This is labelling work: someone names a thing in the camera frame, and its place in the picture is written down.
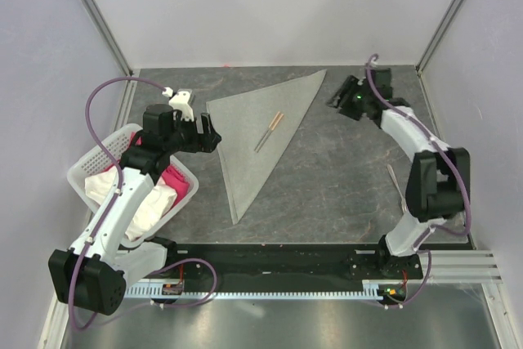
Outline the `grey-green cloth napkin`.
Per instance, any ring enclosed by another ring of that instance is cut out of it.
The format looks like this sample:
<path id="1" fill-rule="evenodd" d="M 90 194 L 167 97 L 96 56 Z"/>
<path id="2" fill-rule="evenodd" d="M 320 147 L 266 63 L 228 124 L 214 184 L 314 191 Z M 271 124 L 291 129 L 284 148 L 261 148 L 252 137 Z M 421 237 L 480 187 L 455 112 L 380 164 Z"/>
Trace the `grey-green cloth napkin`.
<path id="1" fill-rule="evenodd" d="M 217 151 L 233 224 L 243 218 L 275 169 L 326 74 L 322 69 L 207 103 L 221 135 Z"/>

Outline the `wooden-handled chopstick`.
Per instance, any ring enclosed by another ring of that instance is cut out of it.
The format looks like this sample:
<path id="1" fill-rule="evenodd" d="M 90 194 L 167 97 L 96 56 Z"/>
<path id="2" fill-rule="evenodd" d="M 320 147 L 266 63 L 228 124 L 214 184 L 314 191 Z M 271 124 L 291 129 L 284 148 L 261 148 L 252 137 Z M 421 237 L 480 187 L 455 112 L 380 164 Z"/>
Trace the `wooden-handled chopstick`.
<path id="1" fill-rule="evenodd" d="M 269 136 L 269 134 L 275 130 L 275 127 L 276 127 L 277 124 L 279 123 L 279 121 L 280 121 L 282 115 L 283 115 L 283 113 L 282 113 L 281 111 L 279 111 L 279 112 L 275 115 L 275 117 L 271 120 L 271 122 L 270 122 L 268 128 L 266 129 L 265 133 L 262 135 L 260 141 L 257 143 L 257 145 L 256 145 L 255 148 L 254 148 L 254 151 L 255 151 L 256 153 L 261 149 L 263 143 L 265 142 L 265 140 L 266 140 L 266 138 Z"/>
<path id="2" fill-rule="evenodd" d="M 268 138 L 270 137 L 270 135 L 271 135 L 272 133 L 273 133 L 273 132 L 271 132 L 271 133 L 269 134 L 269 136 L 266 138 L 265 142 L 263 143 L 263 145 L 262 145 L 261 147 L 264 146 L 264 144 L 266 143 L 266 141 L 268 140 Z"/>

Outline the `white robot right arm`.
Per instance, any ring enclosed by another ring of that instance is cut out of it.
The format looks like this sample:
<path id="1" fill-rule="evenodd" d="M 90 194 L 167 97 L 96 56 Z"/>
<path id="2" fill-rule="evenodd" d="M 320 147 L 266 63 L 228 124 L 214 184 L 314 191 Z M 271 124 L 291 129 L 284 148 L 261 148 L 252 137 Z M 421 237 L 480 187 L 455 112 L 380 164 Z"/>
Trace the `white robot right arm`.
<path id="1" fill-rule="evenodd" d="M 328 105 L 350 119 L 373 121 L 411 163 L 406 209 L 396 227 L 378 242 L 374 268 L 381 277 L 390 279 L 400 273 L 420 245 L 459 213 L 465 214 L 460 233 L 468 234 L 470 155 L 436 137 L 405 99 L 393 95 L 391 69 L 368 69 L 365 78 L 348 76 Z"/>

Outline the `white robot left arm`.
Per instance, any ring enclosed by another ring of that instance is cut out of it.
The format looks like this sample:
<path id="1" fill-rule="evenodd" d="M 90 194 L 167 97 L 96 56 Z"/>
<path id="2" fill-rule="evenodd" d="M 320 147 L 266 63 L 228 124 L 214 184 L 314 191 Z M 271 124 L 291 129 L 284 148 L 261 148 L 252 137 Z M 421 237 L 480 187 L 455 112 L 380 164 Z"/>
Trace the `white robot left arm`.
<path id="1" fill-rule="evenodd" d="M 212 153 L 221 142 L 211 116 L 184 120 L 169 105 L 151 105 L 143 127 L 114 161 L 117 173 L 110 192 L 83 233 L 66 250 L 56 249 L 48 260 L 59 302 L 112 315 L 128 287 L 148 275 L 173 277 L 179 258 L 169 240 L 133 240 L 120 252 L 125 232 L 145 197 L 158 183 L 177 152 Z"/>

